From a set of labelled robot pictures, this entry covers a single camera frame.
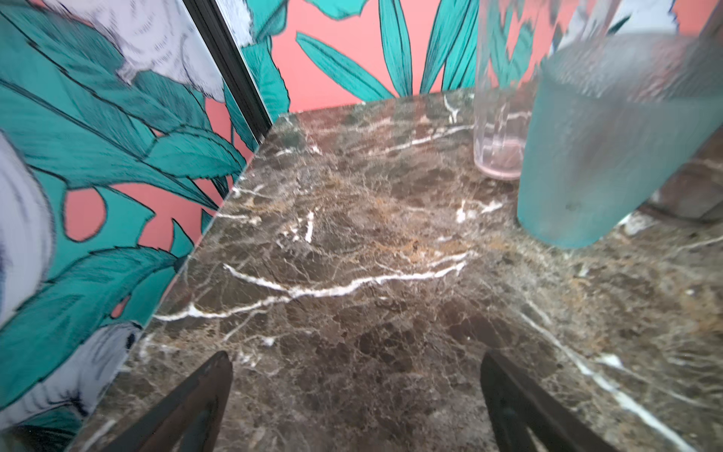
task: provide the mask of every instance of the teal leaf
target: teal leaf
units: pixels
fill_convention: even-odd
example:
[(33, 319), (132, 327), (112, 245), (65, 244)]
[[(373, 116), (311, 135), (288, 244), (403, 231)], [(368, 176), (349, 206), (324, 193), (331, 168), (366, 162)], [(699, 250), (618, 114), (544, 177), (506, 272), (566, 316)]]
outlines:
[(214, 188), (216, 188), (216, 191), (223, 199), (226, 199), (226, 196), (228, 195), (228, 181), (226, 180), (226, 176), (216, 176), (211, 178), (211, 183), (213, 183)]
[(175, 221), (174, 240), (171, 245), (171, 254), (177, 257), (173, 266), (162, 268), (153, 272), (141, 281), (128, 299), (126, 307), (117, 318), (107, 317), (100, 326), (112, 323), (133, 322), (145, 328), (157, 310), (163, 294), (176, 276), (176, 269), (180, 268), (186, 258), (193, 251), (193, 241), (186, 235), (183, 228)]
[(100, 326), (133, 322), (145, 328), (175, 277), (176, 270), (173, 266), (151, 273), (135, 286), (121, 315), (115, 319), (106, 317)]
[(517, 12), (517, 18), (522, 18), (522, 10), (525, 9), (525, 0), (515, 0), (515, 11)]
[(60, 406), (58, 408), (46, 411), (37, 416), (33, 416), (23, 421), (22, 425), (26, 427), (41, 427), (64, 430), (69, 434), (67, 440), (72, 439), (74, 433), (80, 430), (80, 418), (68, 406)]
[(281, 73), (271, 59), (271, 38), (243, 47), (241, 52), (273, 123), (281, 114), (288, 113), (291, 102)]
[(361, 66), (320, 40), (297, 33), (296, 42), (319, 69), (360, 100), (370, 102), (394, 97)]
[[(7, 435), (8, 437), (15, 436), (20, 439), (25, 434), (32, 432), (30, 436), (32, 436), (34, 441), (42, 444), (42, 449), (48, 451), (63, 451), (80, 431), (81, 425), (82, 421), (73, 412), (72, 408), (60, 406), (23, 421), (20, 425), (12, 429), (14, 432), (10, 430)], [(10, 446), (7, 452), (28, 452), (29, 450), (32, 449), (27, 449), (26, 447), (14, 448)]]
[(533, 39), (532, 22), (525, 22), (520, 27), (520, 35), (510, 60), (509, 78), (511, 82), (519, 82), (527, 72), (527, 68), (530, 67)]
[(334, 20), (359, 16), (368, 0), (305, 0)]
[(231, 91), (228, 90), (226, 83), (223, 84), (223, 97), (226, 99), (226, 108), (228, 109), (228, 115), (231, 117), (231, 123), (234, 125), (234, 130), (239, 134), (241, 140), (246, 143), (246, 147), (252, 152), (256, 152), (259, 148), (259, 142), (256, 141), (254, 134), (251, 133), (249, 123), (246, 122), (246, 118), (239, 109), (239, 104), (236, 103), (236, 99), (231, 95)]
[(201, 234), (206, 234), (208, 228), (211, 227), (211, 221), (213, 221), (213, 216), (205, 210), (201, 210)]
[(191, 179), (234, 174), (246, 166), (231, 143), (210, 130), (192, 127), (157, 138), (144, 162), (166, 174)]
[(286, 28), (288, 0), (246, 0), (254, 18), (254, 40), (260, 42)]
[(427, 45), (427, 58), (424, 61), (424, 72), (422, 72), (422, 85), (419, 87), (420, 94), (426, 94), (432, 89), (442, 65), (447, 60), (452, 45), (455, 43), (462, 22), (465, 17), (472, 14), (473, 4), (479, 0), (442, 0), (437, 8), (435, 23), (432, 26), (432, 34), (429, 36)]
[(23, 303), (0, 330), (0, 409), (64, 362), (142, 280), (176, 257), (152, 248), (97, 251)]
[(500, 88), (511, 86), (519, 82), (524, 76), (532, 57), (532, 41), (534, 30), (531, 22), (525, 22), (520, 27), (520, 34), (515, 44), (512, 59), (508, 57), (507, 41), (512, 23), (511, 8), (505, 13), (505, 25), (502, 27), (502, 15), (497, 2), (490, 2), (487, 16), (487, 38), (489, 40), (489, 60), (495, 71)]
[(404, 11), (399, 0), (379, 0), (382, 50), (394, 89), (399, 96), (411, 95), (411, 47)]
[(56, 251), (48, 279), (62, 273), (69, 265), (92, 251), (112, 247), (134, 247), (138, 243), (145, 224), (153, 217), (153, 211), (136, 200), (114, 189), (97, 188), (106, 205), (106, 220), (98, 233), (83, 242), (76, 242), (65, 235), (63, 219), (67, 187), (55, 176), (35, 171), (35, 178), (43, 186), (55, 218)]
[(171, 245), (171, 254), (176, 257), (185, 257), (193, 251), (193, 241), (186, 235), (180, 224), (174, 222), (174, 241)]
[(161, 132), (181, 125), (210, 129), (204, 101), (199, 102), (186, 86), (151, 71), (139, 73), (130, 86), (122, 82), (116, 71), (123, 56), (91, 27), (27, 5), (2, 5), (0, 10), (39, 55), (60, 67), (89, 95)]
[[(0, 81), (22, 88), (91, 129), (102, 130), (103, 136), (113, 144), (131, 155), (142, 156), (148, 138), (153, 139), (151, 131), (147, 127), (137, 127), (122, 111), (99, 101), (91, 92), (68, 79), (7, 20), (5, 12), (8, 10), (34, 11), (28, 6), (0, 4)], [(42, 123), (39, 121), (36, 119), (30, 126), (40, 129), (38, 124)]]
[(470, 4), (457, 38), (450, 49), (442, 76), (442, 90), (456, 90), (474, 86), (477, 64), (477, 30), (479, 2)]
[[(88, 110), (97, 111), (90, 103)], [(53, 107), (23, 87), (0, 79), (0, 124), (13, 145), (34, 169), (60, 176), (70, 189), (107, 187), (123, 182), (151, 184), (214, 208), (213, 201), (197, 187), (141, 161), (121, 143), (69, 114)]]
[[(0, 13), (13, 8), (29, 9), (0, 5)], [(70, 189), (140, 182), (215, 207), (197, 187), (143, 163), (150, 129), (71, 81), (5, 15), (0, 42), (0, 61), (22, 61), (0, 64), (0, 124), (27, 165), (60, 176)]]

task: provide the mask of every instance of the brown marble tabletop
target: brown marble tabletop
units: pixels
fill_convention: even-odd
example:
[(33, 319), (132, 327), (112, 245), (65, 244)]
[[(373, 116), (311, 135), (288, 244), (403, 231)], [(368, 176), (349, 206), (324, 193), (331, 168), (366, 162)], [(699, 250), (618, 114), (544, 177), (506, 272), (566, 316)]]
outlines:
[(75, 450), (217, 350), (216, 450), (494, 451), (499, 349), (621, 451), (723, 449), (723, 226), (558, 250), (472, 160), (472, 94), (279, 119)]

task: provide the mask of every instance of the white bird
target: white bird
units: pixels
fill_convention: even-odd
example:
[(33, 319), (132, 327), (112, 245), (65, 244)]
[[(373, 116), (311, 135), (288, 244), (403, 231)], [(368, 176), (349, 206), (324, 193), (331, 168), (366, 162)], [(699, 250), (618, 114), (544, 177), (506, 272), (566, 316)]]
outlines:
[(97, 329), (66, 361), (0, 411), (0, 431), (59, 406), (86, 417), (141, 335), (140, 326), (117, 323)]
[[(45, 0), (48, 8), (83, 20), (123, 55), (118, 77), (131, 85), (153, 71), (223, 102), (223, 78), (181, 0)], [(245, 0), (219, 0), (236, 45), (253, 43)]]
[(45, 280), (55, 250), (43, 188), (0, 130), (0, 328)]

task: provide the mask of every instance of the clear drinking glass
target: clear drinking glass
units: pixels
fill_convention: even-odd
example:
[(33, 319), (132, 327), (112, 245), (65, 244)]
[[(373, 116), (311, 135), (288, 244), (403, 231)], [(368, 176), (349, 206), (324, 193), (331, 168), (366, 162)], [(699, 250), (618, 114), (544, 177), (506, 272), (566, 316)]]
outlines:
[(517, 179), (539, 62), (604, 35), (620, 0), (480, 0), (474, 162), (495, 179)]
[(723, 48), (675, 35), (575, 43), (540, 72), (518, 217), (558, 247), (594, 243), (723, 122)]

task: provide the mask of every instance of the teal cup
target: teal cup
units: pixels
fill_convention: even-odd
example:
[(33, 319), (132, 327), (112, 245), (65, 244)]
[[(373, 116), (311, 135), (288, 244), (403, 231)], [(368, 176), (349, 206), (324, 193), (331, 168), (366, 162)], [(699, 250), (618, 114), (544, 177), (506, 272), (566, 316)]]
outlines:
[(518, 218), (548, 244), (593, 244), (721, 123), (717, 44), (645, 33), (568, 46), (539, 74)]

